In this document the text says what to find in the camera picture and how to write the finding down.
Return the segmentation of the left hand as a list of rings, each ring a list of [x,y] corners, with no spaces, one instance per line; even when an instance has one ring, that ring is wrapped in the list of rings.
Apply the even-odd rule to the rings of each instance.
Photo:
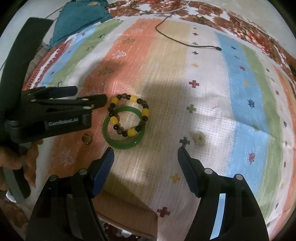
[[[26,163],[24,168],[24,178],[31,186],[36,186],[36,160],[39,156],[38,146],[41,144],[43,144],[42,139],[33,142],[25,156],[22,157],[20,157],[18,154],[14,154],[11,150],[1,147],[1,191],[8,190],[8,185],[3,174],[3,168],[8,168],[11,170],[20,169],[22,167],[22,158],[24,158]]]

